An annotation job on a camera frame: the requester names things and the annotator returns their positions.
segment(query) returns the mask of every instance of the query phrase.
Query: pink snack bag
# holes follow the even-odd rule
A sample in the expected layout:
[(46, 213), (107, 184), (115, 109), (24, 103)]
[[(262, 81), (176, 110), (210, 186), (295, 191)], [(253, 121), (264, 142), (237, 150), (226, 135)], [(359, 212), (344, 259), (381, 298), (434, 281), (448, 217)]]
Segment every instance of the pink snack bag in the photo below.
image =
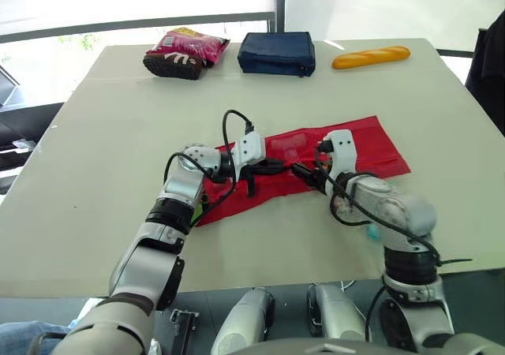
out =
[(146, 54), (168, 54), (172, 52), (196, 55), (207, 67), (212, 67), (221, 58), (229, 39), (201, 34), (188, 28), (174, 29), (161, 38)]

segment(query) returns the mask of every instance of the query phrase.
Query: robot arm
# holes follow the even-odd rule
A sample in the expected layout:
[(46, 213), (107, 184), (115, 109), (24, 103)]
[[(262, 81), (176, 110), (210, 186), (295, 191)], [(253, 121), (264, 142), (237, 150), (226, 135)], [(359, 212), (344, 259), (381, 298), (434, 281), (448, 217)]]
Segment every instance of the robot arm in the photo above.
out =
[(110, 296), (92, 309), (54, 349), (54, 355), (146, 354), (155, 311), (175, 298), (184, 261), (178, 257), (201, 202), (206, 175), (223, 182), (264, 159), (264, 139), (250, 128), (232, 152), (194, 144), (160, 192), (154, 207), (110, 277)]

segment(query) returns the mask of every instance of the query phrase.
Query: baguette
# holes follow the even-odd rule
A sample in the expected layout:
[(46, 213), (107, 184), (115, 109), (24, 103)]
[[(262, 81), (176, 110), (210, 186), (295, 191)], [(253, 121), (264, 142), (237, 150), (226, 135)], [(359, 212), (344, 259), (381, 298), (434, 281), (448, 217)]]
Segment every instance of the baguette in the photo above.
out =
[(410, 56), (410, 50), (404, 46), (391, 46), (383, 49), (365, 50), (357, 53), (348, 53), (339, 55), (331, 66), (334, 69), (350, 69), (361, 65), (374, 65), (382, 62), (393, 62), (407, 59)]

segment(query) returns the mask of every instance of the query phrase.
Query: red plastic bag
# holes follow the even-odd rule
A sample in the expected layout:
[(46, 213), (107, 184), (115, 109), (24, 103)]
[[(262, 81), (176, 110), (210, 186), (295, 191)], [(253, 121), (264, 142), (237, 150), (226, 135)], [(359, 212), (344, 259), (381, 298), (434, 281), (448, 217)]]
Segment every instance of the red plastic bag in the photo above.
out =
[[(313, 168), (314, 148), (326, 134), (332, 130), (349, 129), (353, 133), (357, 150), (356, 171), (369, 171), (379, 178), (408, 174), (409, 167), (395, 146), (384, 132), (376, 116), (361, 120), (346, 122), (322, 128), (298, 129), (292, 132), (270, 136), (265, 139), (267, 157), (281, 159), (286, 166), (302, 162)], [(311, 190), (300, 178), (290, 170), (276, 175), (255, 176), (256, 194), (247, 197), (247, 181), (240, 180), (235, 192), (222, 204), (210, 211), (200, 221), (199, 226), (236, 215), (277, 196), (287, 196), (292, 193)], [(223, 184), (213, 184), (205, 179), (205, 191), (211, 202), (216, 201), (230, 189), (230, 181)]]
[(196, 55), (212, 67), (221, 58), (229, 39), (201, 34), (188, 28), (174, 29), (161, 38), (158, 44), (146, 54), (169, 54), (173, 52)]

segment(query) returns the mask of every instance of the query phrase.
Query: gray floor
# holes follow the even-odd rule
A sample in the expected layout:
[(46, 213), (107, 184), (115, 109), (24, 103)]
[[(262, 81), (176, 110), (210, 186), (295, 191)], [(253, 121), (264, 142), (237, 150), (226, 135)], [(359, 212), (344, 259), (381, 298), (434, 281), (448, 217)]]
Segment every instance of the gray floor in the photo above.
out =
[[(505, 271), (483, 271), (446, 275), (444, 288), (457, 332), (473, 332), (505, 345)], [(346, 292), (362, 312), (368, 310), (379, 289), (378, 280), (357, 282)], [(275, 297), (275, 322), (270, 339), (308, 337), (305, 322), (307, 285), (267, 288)], [(220, 290), (178, 294), (171, 308), (200, 312), (197, 329), (192, 333), (188, 355), (208, 353), (215, 333), (226, 314), (246, 290)], [(67, 325), (79, 313), (85, 298), (0, 299), (0, 323), (44, 320)], [(168, 354), (174, 337), (170, 310), (157, 313), (155, 337)], [(383, 343), (377, 314), (372, 320), (374, 342)]]

